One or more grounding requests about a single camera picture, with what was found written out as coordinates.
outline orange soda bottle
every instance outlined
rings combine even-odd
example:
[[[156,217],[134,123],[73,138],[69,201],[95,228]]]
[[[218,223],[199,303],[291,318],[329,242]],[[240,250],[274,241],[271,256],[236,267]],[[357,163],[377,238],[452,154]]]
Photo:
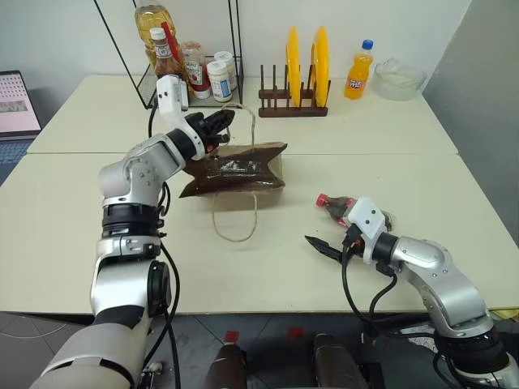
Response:
[[[373,62],[371,49],[373,41],[366,39],[362,43],[362,51],[354,55],[354,65],[351,67],[344,88],[344,96],[351,100],[360,99],[370,75],[370,65]]]

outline sauce bottle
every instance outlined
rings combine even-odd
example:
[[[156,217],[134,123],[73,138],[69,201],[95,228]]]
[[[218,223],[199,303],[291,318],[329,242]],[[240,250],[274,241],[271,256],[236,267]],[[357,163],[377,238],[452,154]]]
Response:
[[[193,94],[197,99],[207,99],[211,96],[211,84],[202,46],[194,41],[183,42],[182,52]]]
[[[182,49],[175,37],[177,32],[168,10],[166,10],[157,0],[136,0],[136,6],[135,24],[137,25],[140,39],[144,43],[146,56],[148,57],[151,68],[155,69],[157,56],[150,35],[150,30],[152,28],[159,28],[164,22],[166,22],[173,38],[171,43],[173,47],[171,47],[171,49],[173,50],[174,58],[182,68],[182,79],[188,82],[189,79],[187,77],[187,70],[184,66]]]
[[[182,67],[173,58],[168,41],[165,38],[164,28],[150,28],[149,31],[155,47],[155,74],[157,78],[164,75],[177,75],[182,78]]]

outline blue bottle cap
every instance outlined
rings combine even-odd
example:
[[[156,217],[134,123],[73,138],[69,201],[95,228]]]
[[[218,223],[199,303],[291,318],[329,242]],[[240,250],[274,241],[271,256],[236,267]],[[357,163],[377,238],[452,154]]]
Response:
[[[371,39],[366,39],[362,43],[362,48],[365,50],[371,50],[373,48],[373,41]]]

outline laptop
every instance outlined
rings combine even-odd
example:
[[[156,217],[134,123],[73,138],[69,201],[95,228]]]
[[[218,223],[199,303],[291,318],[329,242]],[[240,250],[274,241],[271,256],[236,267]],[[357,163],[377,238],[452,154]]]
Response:
[[[19,71],[0,71],[0,183],[41,132]]]

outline soda bottle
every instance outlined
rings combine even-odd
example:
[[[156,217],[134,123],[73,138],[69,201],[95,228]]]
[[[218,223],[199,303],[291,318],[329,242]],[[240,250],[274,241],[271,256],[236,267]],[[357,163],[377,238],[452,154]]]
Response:
[[[332,219],[334,219],[340,225],[344,225],[346,228],[349,228],[348,220],[345,218],[345,214],[348,210],[352,208],[353,205],[357,202],[355,197],[330,197],[324,193],[321,193],[317,200],[315,201],[315,205],[319,208],[324,208],[328,211]],[[394,216],[390,215],[387,212],[382,211],[385,217],[385,224],[388,231],[392,230]]]
[[[366,39],[362,43],[362,51],[354,55],[354,65],[350,69],[344,89],[344,96],[351,100],[360,99],[364,92],[367,77],[370,75],[370,65],[373,62],[372,48],[373,41]]]

